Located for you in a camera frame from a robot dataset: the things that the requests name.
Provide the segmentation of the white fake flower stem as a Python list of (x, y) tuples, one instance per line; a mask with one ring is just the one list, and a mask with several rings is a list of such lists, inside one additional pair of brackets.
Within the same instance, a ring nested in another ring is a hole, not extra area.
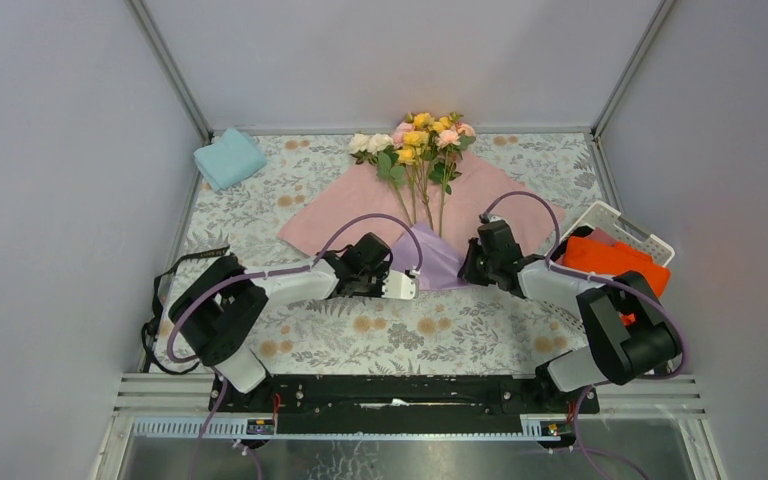
[(349, 155), (356, 165), (368, 164), (375, 177), (384, 182), (396, 195), (399, 206), (409, 224), (416, 222), (413, 207), (408, 206), (403, 190), (409, 185), (407, 165), (400, 159), (395, 141), (387, 134), (355, 133), (348, 143)]

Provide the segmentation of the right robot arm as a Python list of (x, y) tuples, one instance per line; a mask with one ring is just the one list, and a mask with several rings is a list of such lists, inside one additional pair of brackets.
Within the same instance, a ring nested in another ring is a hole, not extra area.
[(524, 255), (500, 217), (481, 216), (458, 276), (471, 285), (550, 304), (581, 321), (586, 345), (535, 371), (533, 396), (543, 410), (561, 410), (573, 391), (586, 386), (625, 385), (683, 353), (678, 332), (641, 273), (608, 277), (564, 268), (543, 255)]

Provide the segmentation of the yellow fake flower stem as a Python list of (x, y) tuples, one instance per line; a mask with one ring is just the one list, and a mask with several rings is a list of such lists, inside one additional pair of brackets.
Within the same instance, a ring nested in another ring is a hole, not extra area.
[(437, 233), (444, 218), (446, 196), (452, 193), (450, 184), (461, 172), (459, 115), (435, 117), (431, 113), (408, 113), (393, 134), (400, 159), (407, 165), (408, 189), (416, 221), (422, 206), (427, 224)]

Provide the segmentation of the pink fake flower stem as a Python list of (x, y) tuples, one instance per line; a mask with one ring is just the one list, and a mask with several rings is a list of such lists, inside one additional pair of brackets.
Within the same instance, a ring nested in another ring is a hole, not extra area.
[(425, 220), (438, 234), (444, 231), (453, 182), (462, 176), (459, 164), (476, 140), (474, 129), (461, 119), (457, 113), (442, 117), (428, 112), (407, 114), (384, 150), (388, 163), (379, 168), (408, 222)]

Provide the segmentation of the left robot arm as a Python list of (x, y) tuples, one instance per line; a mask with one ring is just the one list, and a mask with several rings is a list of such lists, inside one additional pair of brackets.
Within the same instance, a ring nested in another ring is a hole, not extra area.
[(201, 365), (232, 387), (232, 398), (248, 411), (269, 401), (267, 370), (244, 346), (267, 308), (302, 301), (370, 297), (413, 300), (415, 274), (391, 268), (390, 247), (373, 233), (341, 250), (271, 270), (243, 267), (236, 256), (222, 256), (169, 309)]

